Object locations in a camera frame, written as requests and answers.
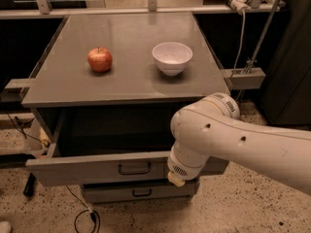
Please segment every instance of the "apple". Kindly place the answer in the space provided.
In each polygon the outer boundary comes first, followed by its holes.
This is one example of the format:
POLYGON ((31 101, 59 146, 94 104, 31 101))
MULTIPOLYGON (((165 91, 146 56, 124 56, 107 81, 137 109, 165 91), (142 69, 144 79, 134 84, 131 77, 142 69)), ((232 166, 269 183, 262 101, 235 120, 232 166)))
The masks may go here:
POLYGON ((111 68, 113 57, 107 49, 98 47, 88 52, 87 62, 94 72, 104 73, 111 68))

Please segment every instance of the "speckled floor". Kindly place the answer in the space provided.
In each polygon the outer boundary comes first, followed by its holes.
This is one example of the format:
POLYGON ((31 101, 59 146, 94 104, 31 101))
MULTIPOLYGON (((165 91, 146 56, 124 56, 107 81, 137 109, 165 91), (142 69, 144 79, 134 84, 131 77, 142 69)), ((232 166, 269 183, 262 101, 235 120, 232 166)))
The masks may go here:
MULTIPOLYGON (((265 124, 254 103, 241 105, 242 119, 265 124)), ((32 115, 23 115, 27 119, 32 115)), ((0 116, 0 154, 22 152, 23 136, 0 116)), ((85 207, 65 186, 36 183, 32 198, 22 192, 24 168, 0 169, 0 220, 12 232, 76 232, 75 217, 85 207)), ((81 199, 80 188, 70 186, 81 199)), ((202 177, 192 198, 96 204, 102 233, 119 232, 311 232, 311 197, 234 163, 221 176, 202 177)), ((77 222, 79 232, 92 230, 88 215, 77 222)))

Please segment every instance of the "drawer handle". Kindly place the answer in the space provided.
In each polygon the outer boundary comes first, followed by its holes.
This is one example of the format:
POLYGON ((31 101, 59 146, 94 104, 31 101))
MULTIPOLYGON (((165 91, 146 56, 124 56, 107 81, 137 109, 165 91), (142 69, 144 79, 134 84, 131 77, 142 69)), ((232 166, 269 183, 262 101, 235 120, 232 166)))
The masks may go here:
POLYGON ((122 165, 119 165, 119 173, 121 175, 145 175, 148 174, 152 170, 152 164, 148 162, 147 170, 145 171, 137 171, 137 172, 124 172, 122 170, 122 165))
POLYGON ((135 190, 132 190, 132 194, 133 194, 133 197, 148 197, 148 196, 150 196, 150 195, 152 195, 152 190, 151 189, 149 189, 149 191, 147 192, 147 193, 141 193, 141 194, 136 194, 135 193, 135 190))

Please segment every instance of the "bowl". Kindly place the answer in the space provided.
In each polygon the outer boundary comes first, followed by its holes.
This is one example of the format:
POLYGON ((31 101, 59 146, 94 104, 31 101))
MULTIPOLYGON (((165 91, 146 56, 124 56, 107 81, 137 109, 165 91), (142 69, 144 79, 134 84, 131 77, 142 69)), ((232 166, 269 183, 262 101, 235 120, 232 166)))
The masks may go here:
POLYGON ((156 67, 168 76, 183 72, 189 66, 192 55, 192 50, 181 43, 161 43, 153 49, 156 67))

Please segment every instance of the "white robotic arm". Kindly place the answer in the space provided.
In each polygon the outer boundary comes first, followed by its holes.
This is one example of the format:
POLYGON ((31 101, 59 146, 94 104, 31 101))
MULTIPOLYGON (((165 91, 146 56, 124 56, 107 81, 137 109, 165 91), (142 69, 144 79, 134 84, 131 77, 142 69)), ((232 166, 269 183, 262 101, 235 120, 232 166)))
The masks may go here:
POLYGON ((168 158, 169 181, 183 185, 215 156, 311 195, 311 132, 254 125, 239 117, 235 101, 222 93, 178 111, 171 120, 176 141, 168 158))

